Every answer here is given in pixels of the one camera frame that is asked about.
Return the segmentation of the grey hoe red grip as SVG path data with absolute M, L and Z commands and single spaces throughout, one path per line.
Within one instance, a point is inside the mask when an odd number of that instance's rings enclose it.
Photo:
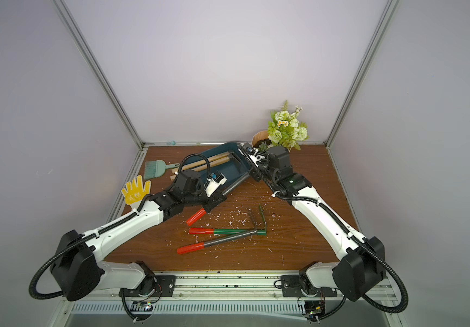
M 189 219 L 187 219 L 186 224 L 188 226 L 194 225 L 194 223 L 196 223 L 204 215 L 212 211 L 213 208 L 217 207 L 219 204 L 226 201 L 228 194 L 231 193 L 234 189 L 236 189 L 244 181 L 246 181 L 249 177 L 250 177 L 250 174 L 246 172 L 241 177 L 236 179 L 232 184 L 230 184 L 227 188 L 222 190 L 220 193 L 215 191 L 211 199 L 207 201 L 207 203 L 204 204 L 199 211 L 197 211 Z

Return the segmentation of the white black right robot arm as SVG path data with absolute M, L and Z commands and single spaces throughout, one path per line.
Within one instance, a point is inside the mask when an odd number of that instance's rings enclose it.
M 342 295 L 350 301 L 364 299 L 375 309 L 386 313 L 402 313 L 408 307 L 409 294 L 396 271 L 386 262 L 385 247 L 376 237 L 367 238 L 342 219 L 318 194 L 313 184 L 293 170 L 289 151 L 271 147 L 258 151 L 249 143 L 237 145 L 248 172 L 256 181 L 263 181 L 272 196 L 288 202 L 312 223 L 328 242 L 339 262 L 330 275 Z M 386 306 L 368 296 L 368 292 L 390 275 L 401 293 L 398 305 Z

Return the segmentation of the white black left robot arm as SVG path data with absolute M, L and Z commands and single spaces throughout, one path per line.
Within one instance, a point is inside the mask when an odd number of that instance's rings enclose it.
M 119 288 L 135 295 L 154 292 L 154 273 L 143 262 L 116 264 L 106 257 L 138 234 L 158 226 L 185 207 L 216 207 L 225 200 L 222 186 L 226 177 L 215 167 L 229 162 L 228 152 L 183 163 L 170 186 L 150 194 L 142 178 L 128 183 L 125 198 L 131 210 L 113 222 L 82 234 L 72 230 L 61 237 L 55 255 L 33 275 L 29 295 L 37 300 L 63 296 L 77 301 L 94 290 Z

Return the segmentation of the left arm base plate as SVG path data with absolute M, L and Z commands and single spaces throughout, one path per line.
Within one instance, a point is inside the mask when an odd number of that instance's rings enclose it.
M 124 297 L 172 297 L 176 287 L 175 275 L 155 275 L 154 277 L 147 277 L 135 289 L 121 289 L 120 296 Z

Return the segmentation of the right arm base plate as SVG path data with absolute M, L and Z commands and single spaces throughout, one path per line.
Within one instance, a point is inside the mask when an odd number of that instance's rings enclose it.
M 307 278 L 300 275 L 282 275 L 274 282 L 274 287 L 282 291 L 283 297 L 330 297 L 336 298 L 337 291 L 331 287 L 315 287 Z

